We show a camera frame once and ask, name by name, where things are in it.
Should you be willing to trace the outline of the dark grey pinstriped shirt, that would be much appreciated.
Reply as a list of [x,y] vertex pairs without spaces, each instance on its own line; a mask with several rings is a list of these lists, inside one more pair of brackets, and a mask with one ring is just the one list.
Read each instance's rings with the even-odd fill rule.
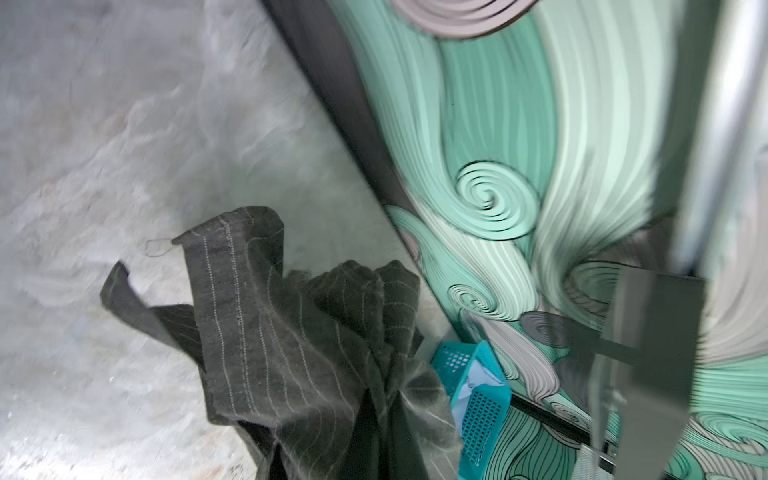
[[416,356],[416,274],[398,261],[285,274],[284,225],[267,207],[216,216],[175,244],[191,304],[146,305],[122,263],[101,302],[197,364],[209,419],[238,431],[259,478],[457,477],[448,396]]

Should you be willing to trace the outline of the teal plastic basket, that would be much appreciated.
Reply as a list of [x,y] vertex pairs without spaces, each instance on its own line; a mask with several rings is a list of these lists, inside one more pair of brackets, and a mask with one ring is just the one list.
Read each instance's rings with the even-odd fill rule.
[[477,344],[444,342],[438,347],[431,365],[443,383],[452,407],[474,359],[479,360],[503,382],[499,387],[482,385],[473,391],[463,421],[463,433],[460,434],[463,449],[458,477],[481,480],[490,463],[511,402],[512,392],[505,374],[486,341]]

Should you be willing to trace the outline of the light blue shirt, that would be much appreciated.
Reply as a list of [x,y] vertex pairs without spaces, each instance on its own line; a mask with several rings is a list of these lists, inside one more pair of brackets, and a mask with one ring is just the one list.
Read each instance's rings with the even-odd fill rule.
[[482,385],[499,387],[503,385],[503,382],[488,368],[486,368],[479,360],[474,359],[468,369],[467,377],[458,389],[457,399],[451,407],[452,414],[460,434],[463,433],[463,421],[469,405],[470,397],[473,391],[478,386]]

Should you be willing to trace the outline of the clear acrylic wall holder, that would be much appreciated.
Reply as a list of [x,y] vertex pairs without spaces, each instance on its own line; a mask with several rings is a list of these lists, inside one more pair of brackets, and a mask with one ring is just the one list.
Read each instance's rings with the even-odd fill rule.
[[624,267],[595,346],[591,445],[620,414],[616,479],[660,479],[689,420],[705,282]]

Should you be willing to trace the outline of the aluminium rail right wall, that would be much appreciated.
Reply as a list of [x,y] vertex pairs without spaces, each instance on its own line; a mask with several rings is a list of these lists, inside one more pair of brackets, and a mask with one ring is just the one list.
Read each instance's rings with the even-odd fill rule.
[[702,276],[705,257],[716,244],[764,69],[766,29],[765,1],[720,3],[670,242],[667,268],[672,273]]

